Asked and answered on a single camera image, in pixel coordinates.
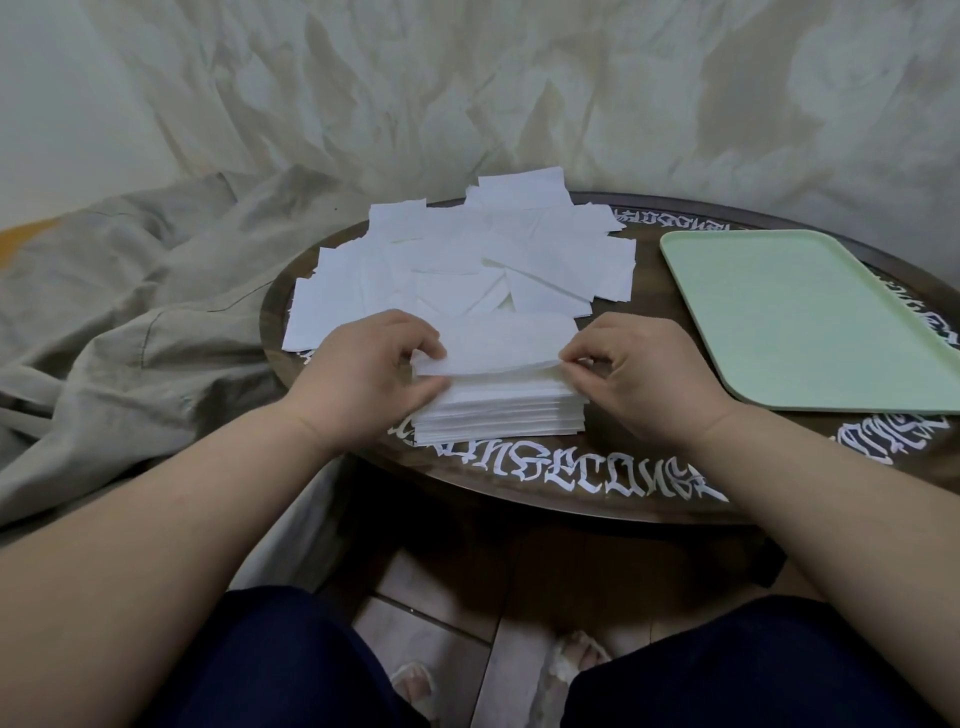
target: forearm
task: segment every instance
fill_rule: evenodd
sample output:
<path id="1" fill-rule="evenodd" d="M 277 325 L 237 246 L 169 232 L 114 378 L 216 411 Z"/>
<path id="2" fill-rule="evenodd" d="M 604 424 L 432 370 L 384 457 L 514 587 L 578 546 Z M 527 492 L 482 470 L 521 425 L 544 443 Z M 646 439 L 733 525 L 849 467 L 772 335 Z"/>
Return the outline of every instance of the forearm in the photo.
<path id="1" fill-rule="evenodd" d="M 746 406 L 689 459 L 960 724 L 960 497 Z"/>
<path id="2" fill-rule="evenodd" d="M 128 722 L 332 454 L 266 407 L 0 551 L 4 720 Z"/>

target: light green plastic tray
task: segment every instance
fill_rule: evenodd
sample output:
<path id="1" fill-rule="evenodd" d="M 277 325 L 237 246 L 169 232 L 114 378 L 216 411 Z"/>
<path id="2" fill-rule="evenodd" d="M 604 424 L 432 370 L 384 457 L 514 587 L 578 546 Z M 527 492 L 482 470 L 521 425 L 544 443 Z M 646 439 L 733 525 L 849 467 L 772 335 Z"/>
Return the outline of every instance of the light green plastic tray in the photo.
<path id="1" fill-rule="evenodd" d="M 770 409 L 960 413 L 960 353 L 814 231 L 660 241 L 724 385 Z"/>

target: yellow object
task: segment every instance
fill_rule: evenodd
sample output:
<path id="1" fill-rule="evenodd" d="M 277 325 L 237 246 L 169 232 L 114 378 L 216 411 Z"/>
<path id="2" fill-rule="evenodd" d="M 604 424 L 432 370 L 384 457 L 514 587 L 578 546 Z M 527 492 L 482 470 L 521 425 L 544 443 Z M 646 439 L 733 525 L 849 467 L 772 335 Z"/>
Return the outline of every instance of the yellow object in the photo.
<path id="1" fill-rule="evenodd" d="M 17 248 L 38 233 L 54 227 L 57 222 L 58 218 L 55 217 L 0 231 L 0 268 L 7 265 Z"/>

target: round wooden table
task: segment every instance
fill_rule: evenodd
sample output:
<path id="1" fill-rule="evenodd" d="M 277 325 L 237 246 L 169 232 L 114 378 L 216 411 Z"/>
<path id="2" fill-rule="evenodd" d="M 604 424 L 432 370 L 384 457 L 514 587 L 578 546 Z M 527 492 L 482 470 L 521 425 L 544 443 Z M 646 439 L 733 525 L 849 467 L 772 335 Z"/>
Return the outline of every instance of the round wooden table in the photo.
<path id="1" fill-rule="evenodd" d="M 673 230 L 800 229 L 807 226 L 731 207 L 642 195 L 572 193 L 574 203 L 610 205 L 636 239 L 633 297 L 628 303 L 596 300 L 593 316 L 622 311 L 674 319 L 706 355 L 697 329 L 660 255 L 660 237 Z M 460 200 L 440 203 L 459 204 Z M 287 386 L 303 358 L 281 350 L 297 278 L 309 277 L 321 247 L 336 247 L 367 230 L 361 223 L 322 240 L 290 263 L 274 281 L 260 316 L 264 351 Z M 928 326 L 960 349 L 960 294 L 898 258 L 835 235 Z M 580 328 L 592 317 L 578 319 Z M 869 367 L 870 362 L 863 362 Z M 592 404 L 587 429 L 564 437 L 508 438 L 413 447 L 408 422 L 392 427 L 360 454 L 400 476 L 436 486 L 468 489 L 555 512 L 621 522 L 740 525 L 749 520 L 675 453 L 638 442 Z M 960 493 L 958 419 L 940 416 L 787 413 L 790 419 L 875 461 Z"/>

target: navy blue trousers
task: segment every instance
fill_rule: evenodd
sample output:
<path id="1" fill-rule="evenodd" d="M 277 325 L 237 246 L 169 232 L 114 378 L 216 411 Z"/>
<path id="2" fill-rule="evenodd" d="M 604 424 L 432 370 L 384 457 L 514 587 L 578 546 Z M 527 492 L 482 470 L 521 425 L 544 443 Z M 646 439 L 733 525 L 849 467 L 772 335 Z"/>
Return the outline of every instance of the navy blue trousers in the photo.
<path id="1" fill-rule="evenodd" d="M 224 596 L 140 724 L 424 728 L 305 592 Z M 771 596 L 581 673 L 564 728 L 944 725 L 827 605 Z"/>

